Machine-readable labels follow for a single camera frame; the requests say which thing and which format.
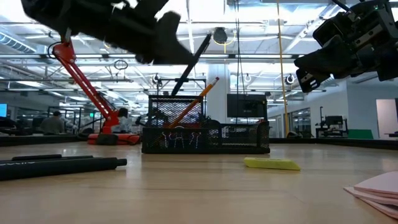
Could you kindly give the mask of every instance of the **computer monitor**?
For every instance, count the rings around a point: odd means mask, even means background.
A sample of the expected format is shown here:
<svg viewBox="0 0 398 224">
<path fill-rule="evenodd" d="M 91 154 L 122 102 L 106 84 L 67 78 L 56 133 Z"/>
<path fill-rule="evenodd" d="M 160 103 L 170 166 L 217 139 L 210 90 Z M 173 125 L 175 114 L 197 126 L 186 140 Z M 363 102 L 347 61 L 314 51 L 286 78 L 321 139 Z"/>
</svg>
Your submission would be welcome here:
<svg viewBox="0 0 398 224">
<path fill-rule="evenodd" d="M 266 95 L 227 95 L 227 117 L 229 118 L 266 118 Z"/>
<path fill-rule="evenodd" d="M 330 125 L 342 125 L 343 124 L 343 116 L 326 116 L 325 124 L 327 126 Z"/>
<path fill-rule="evenodd" d="M 0 103 L 0 116 L 7 117 L 7 104 Z"/>
</svg>

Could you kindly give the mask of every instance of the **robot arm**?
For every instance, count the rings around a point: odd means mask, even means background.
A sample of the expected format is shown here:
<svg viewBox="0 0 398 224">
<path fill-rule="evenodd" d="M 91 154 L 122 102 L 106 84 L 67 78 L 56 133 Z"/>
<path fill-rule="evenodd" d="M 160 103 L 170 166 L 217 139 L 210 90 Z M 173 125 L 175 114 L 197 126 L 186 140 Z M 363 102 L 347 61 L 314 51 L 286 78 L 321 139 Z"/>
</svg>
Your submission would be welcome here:
<svg viewBox="0 0 398 224">
<path fill-rule="evenodd" d="M 339 79 L 377 72 L 380 81 L 398 77 L 398 26 L 389 0 L 361 1 L 345 9 L 314 31 L 322 48 L 294 62 L 305 93 L 330 75 Z"/>
<path fill-rule="evenodd" d="M 194 56 L 178 42 L 180 16 L 155 15 L 168 0 L 21 0 L 25 13 L 61 36 L 80 32 L 136 54 L 141 63 L 189 64 Z M 124 2 L 119 9 L 115 3 Z"/>
</svg>

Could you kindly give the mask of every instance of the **desk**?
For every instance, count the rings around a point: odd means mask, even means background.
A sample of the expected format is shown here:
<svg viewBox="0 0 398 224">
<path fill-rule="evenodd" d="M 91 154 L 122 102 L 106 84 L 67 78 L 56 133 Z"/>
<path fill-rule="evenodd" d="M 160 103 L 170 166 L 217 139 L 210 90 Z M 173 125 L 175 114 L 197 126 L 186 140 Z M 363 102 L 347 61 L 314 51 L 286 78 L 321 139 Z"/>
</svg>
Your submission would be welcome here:
<svg viewBox="0 0 398 224">
<path fill-rule="evenodd" d="M 321 144 L 273 144 L 301 172 L 248 169 L 245 155 L 147 155 L 139 146 L 85 142 L 4 147 L 33 154 L 127 158 L 126 167 L 0 183 L 2 224 L 391 224 L 343 190 L 398 170 L 398 153 Z"/>
</svg>

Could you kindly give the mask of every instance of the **cable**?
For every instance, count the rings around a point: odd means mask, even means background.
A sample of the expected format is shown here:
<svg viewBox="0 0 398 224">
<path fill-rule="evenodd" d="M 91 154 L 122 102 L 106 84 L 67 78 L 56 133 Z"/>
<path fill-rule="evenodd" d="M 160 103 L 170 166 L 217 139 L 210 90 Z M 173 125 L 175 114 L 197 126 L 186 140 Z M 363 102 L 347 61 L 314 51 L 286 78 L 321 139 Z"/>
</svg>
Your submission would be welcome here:
<svg viewBox="0 0 398 224">
<path fill-rule="evenodd" d="M 285 94 L 285 80 L 284 80 L 284 66 L 282 60 L 282 32 L 280 29 L 280 13 L 279 13 L 279 0 L 276 1 L 277 11 L 278 11 L 278 31 L 279 31 L 279 63 L 280 63 L 280 78 L 282 80 L 282 94 L 284 96 L 284 106 L 285 106 L 285 133 L 286 137 L 289 133 L 289 120 L 287 119 L 287 103 L 286 103 L 286 94 Z"/>
<path fill-rule="evenodd" d="M 242 78 L 242 87 L 243 87 L 243 101 L 246 102 L 246 92 L 244 89 L 244 77 L 243 77 L 243 66 L 242 66 L 242 58 L 241 58 L 241 43 L 240 43 L 240 21 L 239 21 L 239 0 L 234 1 L 234 10 L 235 14 L 238 14 L 238 16 L 235 16 L 235 24 L 236 24 L 236 38 L 238 41 L 238 71 L 237 71 L 237 85 L 236 85 L 236 96 L 238 99 L 237 103 L 237 111 L 239 110 L 239 73 L 241 73 L 241 78 Z M 249 124 L 249 118 L 246 116 L 246 122 Z"/>
<path fill-rule="evenodd" d="M 346 6 L 345 4 L 340 2 L 339 0 L 331 0 L 331 1 L 333 1 L 336 5 L 338 5 L 342 9 L 346 10 L 347 12 L 352 12 L 352 10 L 348 6 Z"/>
<path fill-rule="evenodd" d="M 224 46 L 224 54 L 226 54 L 226 46 L 229 45 L 229 44 L 232 44 L 232 42 L 235 41 L 235 37 L 236 37 L 236 33 L 234 33 L 234 37 L 232 38 L 232 40 L 231 40 L 229 43 L 225 43 L 225 44 L 220 44 L 220 43 L 218 43 L 218 42 L 214 39 L 214 37 L 213 37 L 213 41 L 214 41 L 214 43 L 216 43 L 217 45 L 222 45 L 222 46 Z"/>
<path fill-rule="evenodd" d="M 50 54 L 50 49 L 51 49 L 51 47 L 54 46 L 55 44 L 61 44 L 61 43 L 62 43 L 61 41 L 57 41 L 57 42 L 55 42 L 55 43 L 50 44 L 49 47 L 47 47 L 47 56 L 49 56 L 49 58 L 51 58 L 51 59 L 56 59 L 56 57 L 52 57 L 52 56 L 51 56 L 51 54 Z"/>
</svg>

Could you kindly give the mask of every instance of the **pink paper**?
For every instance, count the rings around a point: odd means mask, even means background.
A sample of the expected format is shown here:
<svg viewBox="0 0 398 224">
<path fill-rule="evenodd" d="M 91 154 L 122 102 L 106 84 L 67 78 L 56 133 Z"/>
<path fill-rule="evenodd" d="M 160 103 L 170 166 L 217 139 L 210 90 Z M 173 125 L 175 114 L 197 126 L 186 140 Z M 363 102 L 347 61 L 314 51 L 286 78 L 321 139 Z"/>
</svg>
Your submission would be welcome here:
<svg viewBox="0 0 398 224">
<path fill-rule="evenodd" d="M 370 191 L 367 191 L 367 190 L 361 190 L 361 192 L 364 192 L 366 194 L 379 196 L 379 197 L 396 198 L 396 199 L 398 199 L 398 195 L 393 195 L 393 194 L 384 194 L 384 193 L 370 192 Z"/>
<path fill-rule="evenodd" d="M 381 203 L 381 204 L 385 204 L 385 205 L 398 206 L 398 199 L 396 199 L 396 198 L 385 198 L 385 197 L 367 194 L 364 192 L 357 191 L 353 187 L 345 187 L 344 190 L 346 190 L 348 193 L 350 193 L 360 199 L 366 199 L 366 200 L 370 200 L 372 202 L 377 202 L 377 203 Z"/>
<path fill-rule="evenodd" d="M 372 202 L 370 200 L 362 199 L 362 201 L 370 204 L 370 206 L 374 207 L 375 209 L 379 210 L 380 212 L 392 217 L 398 219 L 398 207 L 395 205 L 382 205 L 376 202 Z"/>
<path fill-rule="evenodd" d="M 354 186 L 355 190 L 398 195 L 398 171 L 372 177 Z"/>
</svg>

